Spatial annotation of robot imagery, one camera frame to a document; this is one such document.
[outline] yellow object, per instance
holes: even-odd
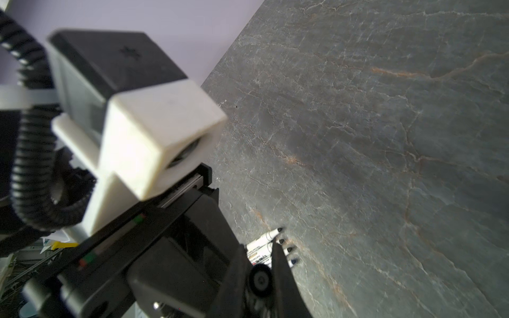
[[[62,243],[58,241],[54,241],[51,245],[51,250],[56,250],[57,248],[66,248],[66,247],[76,247],[78,243]]]

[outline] marker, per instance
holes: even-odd
[[[249,253],[249,252],[253,251],[256,248],[262,247],[265,244],[269,243],[270,241],[272,241],[272,239],[274,239],[276,237],[276,235],[281,233],[282,230],[283,230],[282,227],[279,227],[277,229],[273,229],[272,231],[269,231],[269,232],[263,234],[262,236],[260,236],[256,240],[254,240],[251,243],[247,244],[246,245],[247,252]]]
[[[280,245],[283,245],[283,243],[285,242],[285,239],[280,239],[277,241]],[[261,249],[262,247],[264,247],[265,245],[262,245],[262,246],[259,246],[257,248],[255,248],[254,250],[251,250],[249,252],[247,252],[247,258],[250,258],[251,255],[253,255],[254,253],[256,253],[259,249]]]
[[[290,254],[290,252],[293,250],[293,247],[289,247],[289,248],[284,248],[283,249],[283,253],[285,253],[285,256],[288,256],[288,254]],[[265,264],[267,265],[268,267],[270,267],[270,265],[272,264],[272,255],[271,257],[266,257],[264,259],[262,259],[259,263],[257,264]]]
[[[269,268],[272,268],[272,258],[270,258],[270,261],[268,261],[267,263],[264,263],[265,265],[267,265]],[[294,259],[291,259],[288,261],[288,266],[290,268],[292,268],[295,264],[297,264],[297,259],[294,258]]]
[[[248,256],[248,259],[249,261],[251,262],[251,264],[258,264],[258,263],[261,263],[263,260],[265,259],[271,259],[271,255],[272,255],[272,246],[274,245],[274,243],[270,242],[269,244],[263,246],[262,248],[260,248],[259,250],[251,253],[249,256]],[[284,253],[285,253],[285,256],[290,254],[290,252],[292,251],[293,247],[289,247],[289,248],[285,248],[283,249]]]

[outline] gray stone surface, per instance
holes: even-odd
[[[509,2],[266,0],[204,84],[241,242],[315,318],[509,316]]]

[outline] green led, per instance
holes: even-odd
[[[94,252],[90,252],[85,257],[83,257],[83,260],[87,262],[87,264],[90,264],[93,260],[96,258],[96,254]]]
[[[134,223],[136,224],[140,224],[143,222],[143,216],[140,214],[138,216],[136,216],[134,219],[132,219],[134,221]]]

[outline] white wall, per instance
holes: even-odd
[[[60,27],[147,33],[202,84],[263,0],[11,0],[8,14],[39,41]],[[18,65],[0,49],[0,84]]]

